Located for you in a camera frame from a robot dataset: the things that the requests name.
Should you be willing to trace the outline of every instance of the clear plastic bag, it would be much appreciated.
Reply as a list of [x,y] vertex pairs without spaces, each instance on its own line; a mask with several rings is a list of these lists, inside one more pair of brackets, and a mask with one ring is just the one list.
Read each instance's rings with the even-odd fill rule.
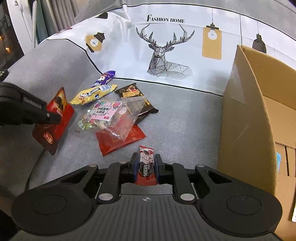
[[147,97],[129,97],[118,101],[99,100],[78,122],[82,130],[95,129],[125,141],[141,113]]

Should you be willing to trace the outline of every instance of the yellow lamp print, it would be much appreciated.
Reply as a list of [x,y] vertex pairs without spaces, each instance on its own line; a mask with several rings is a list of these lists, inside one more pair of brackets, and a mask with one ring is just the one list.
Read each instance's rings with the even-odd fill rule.
[[203,29],[202,55],[206,58],[214,58],[218,60],[222,58],[222,32],[213,23],[213,9],[212,24],[209,26],[207,25]]
[[85,36],[84,41],[88,47],[88,49],[92,53],[98,53],[102,50],[103,48],[103,41],[105,39],[104,33],[97,33],[95,35],[93,34],[88,34]]

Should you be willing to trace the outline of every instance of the yellow alpenliebe candy packet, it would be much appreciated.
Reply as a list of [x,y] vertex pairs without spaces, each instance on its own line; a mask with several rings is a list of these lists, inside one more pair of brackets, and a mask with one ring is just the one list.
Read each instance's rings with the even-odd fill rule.
[[103,96],[113,92],[117,85],[100,85],[95,86],[90,89],[80,91],[73,100],[70,101],[71,104],[86,104],[94,100],[99,100]]

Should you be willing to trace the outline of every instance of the purple candy packet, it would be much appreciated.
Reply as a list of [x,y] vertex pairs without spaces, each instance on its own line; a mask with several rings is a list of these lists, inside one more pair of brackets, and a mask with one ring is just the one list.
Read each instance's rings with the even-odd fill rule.
[[106,73],[103,73],[100,78],[91,86],[91,88],[99,86],[99,85],[106,85],[108,82],[114,77],[115,71],[109,70]]

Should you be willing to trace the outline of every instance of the candy wrapper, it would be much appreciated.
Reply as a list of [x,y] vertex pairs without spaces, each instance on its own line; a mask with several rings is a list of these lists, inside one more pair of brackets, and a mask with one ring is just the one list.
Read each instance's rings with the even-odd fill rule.
[[32,135],[53,156],[57,151],[59,140],[74,114],[73,107],[67,103],[64,87],[60,88],[46,109],[49,112],[57,112],[62,117],[61,123],[58,125],[36,124]]
[[114,77],[115,71],[109,70],[106,73],[103,73],[100,78],[91,86],[91,88],[100,86],[100,85],[106,85],[109,83],[109,81]]
[[[115,93],[117,93],[120,98],[144,96],[143,93],[138,89],[136,83],[122,87],[116,90]],[[150,102],[147,100],[143,109],[141,110],[139,117],[136,120],[136,124],[141,122],[150,113],[158,113],[158,110],[154,108],[153,105],[151,105]]]
[[100,85],[95,86],[90,89],[80,91],[73,100],[70,101],[71,104],[86,104],[94,100],[99,100],[103,96],[110,94],[116,89],[117,85]]
[[97,132],[96,137],[99,141],[99,146],[102,155],[105,156],[117,149],[120,149],[131,143],[141,140],[146,136],[140,129],[140,127],[138,127],[137,125],[133,125],[125,141],[120,140],[119,138],[114,138],[112,135],[108,135],[103,132]]
[[96,129],[125,141],[146,100],[144,96],[112,102],[99,100],[87,110],[78,126],[82,130]]
[[140,146],[140,165],[135,184],[142,186],[157,185],[152,148]]

